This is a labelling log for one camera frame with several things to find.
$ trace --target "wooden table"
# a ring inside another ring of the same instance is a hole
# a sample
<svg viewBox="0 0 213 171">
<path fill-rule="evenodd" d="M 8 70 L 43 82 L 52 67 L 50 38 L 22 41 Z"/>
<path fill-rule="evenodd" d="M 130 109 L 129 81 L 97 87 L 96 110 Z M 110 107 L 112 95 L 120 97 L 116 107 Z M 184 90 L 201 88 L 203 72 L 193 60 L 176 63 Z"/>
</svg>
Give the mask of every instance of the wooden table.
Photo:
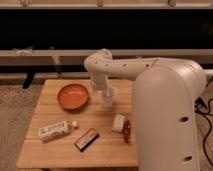
<svg viewBox="0 0 213 171">
<path fill-rule="evenodd" d="M 81 111 L 65 111 L 57 102 L 59 90 L 70 83 L 82 84 L 90 92 L 89 103 Z M 131 132 L 130 145 L 124 142 L 122 134 L 111 131 L 115 114 L 123 114 L 131 121 L 132 82 L 110 80 L 110 84 L 118 94 L 113 107 L 104 108 L 100 94 L 92 95 L 89 80 L 47 80 L 26 134 L 17 168 L 136 167 L 134 131 Z M 40 141 L 40 127 L 64 120 L 76 120 L 79 129 L 48 143 Z M 74 142 L 90 128 L 95 128 L 100 137 L 81 153 Z"/>
</svg>

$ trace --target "white cup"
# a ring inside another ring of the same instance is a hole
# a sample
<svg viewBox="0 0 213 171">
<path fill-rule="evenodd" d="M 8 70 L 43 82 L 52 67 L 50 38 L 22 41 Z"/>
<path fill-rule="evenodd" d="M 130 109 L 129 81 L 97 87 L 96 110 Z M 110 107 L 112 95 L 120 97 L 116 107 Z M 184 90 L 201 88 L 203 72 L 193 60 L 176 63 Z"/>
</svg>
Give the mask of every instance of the white cup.
<svg viewBox="0 0 213 171">
<path fill-rule="evenodd" d="M 103 90 L 101 94 L 103 106 L 106 108 L 112 107 L 116 97 L 116 89 L 113 87 L 109 87 L 107 90 Z"/>
</svg>

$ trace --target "floor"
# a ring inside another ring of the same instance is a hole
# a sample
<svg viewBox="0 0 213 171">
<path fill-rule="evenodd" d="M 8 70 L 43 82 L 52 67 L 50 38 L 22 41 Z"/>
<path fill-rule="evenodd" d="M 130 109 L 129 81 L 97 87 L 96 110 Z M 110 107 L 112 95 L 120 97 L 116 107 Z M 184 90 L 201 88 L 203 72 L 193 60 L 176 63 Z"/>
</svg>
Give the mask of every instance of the floor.
<svg viewBox="0 0 213 171">
<path fill-rule="evenodd" d="M 33 84 L 29 89 L 22 89 L 25 74 L 0 74 L 0 171 L 24 171 L 18 170 L 15 166 L 17 157 L 21 150 L 22 142 L 31 120 L 36 102 L 46 79 L 58 78 L 55 73 L 37 74 Z M 64 74 L 63 78 L 87 78 L 87 74 L 71 73 Z M 208 100 L 213 96 L 213 82 L 203 94 L 203 98 Z M 202 139 L 208 125 L 199 115 L 196 116 L 198 127 L 198 143 L 200 152 L 200 162 L 202 171 L 210 171 L 213 168 L 207 162 L 203 150 Z M 213 160 L 213 133 L 210 135 L 208 143 L 208 153 Z M 90 169 L 70 169 L 70 171 L 106 171 L 104 168 Z M 112 168 L 110 171 L 136 171 L 137 168 Z"/>
</svg>

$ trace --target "bowl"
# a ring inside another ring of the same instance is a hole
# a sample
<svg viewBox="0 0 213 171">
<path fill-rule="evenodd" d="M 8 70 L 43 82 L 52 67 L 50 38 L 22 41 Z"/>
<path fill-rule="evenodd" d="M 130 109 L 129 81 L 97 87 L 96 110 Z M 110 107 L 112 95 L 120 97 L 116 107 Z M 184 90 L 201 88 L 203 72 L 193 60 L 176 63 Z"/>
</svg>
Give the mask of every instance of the bowl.
<svg viewBox="0 0 213 171">
<path fill-rule="evenodd" d="M 69 84 L 59 91 L 57 100 L 62 108 L 74 110 L 81 108 L 87 103 L 89 93 L 87 88 L 81 84 Z"/>
</svg>

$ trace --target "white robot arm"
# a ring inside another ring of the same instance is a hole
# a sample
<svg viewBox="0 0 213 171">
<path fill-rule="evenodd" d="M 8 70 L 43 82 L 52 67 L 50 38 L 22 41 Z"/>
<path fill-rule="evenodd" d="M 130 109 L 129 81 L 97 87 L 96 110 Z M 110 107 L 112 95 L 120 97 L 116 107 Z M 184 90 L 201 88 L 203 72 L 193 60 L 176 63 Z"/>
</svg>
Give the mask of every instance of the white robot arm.
<svg viewBox="0 0 213 171">
<path fill-rule="evenodd" d="M 84 63 L 94 90 L 108 76 L 134 81 L 132 113 L 141 171 L 200 171 L 194 101 L 206 75 L 190 60 L 149 58 L 112 60 L 102 49 Z"/>
</svg>

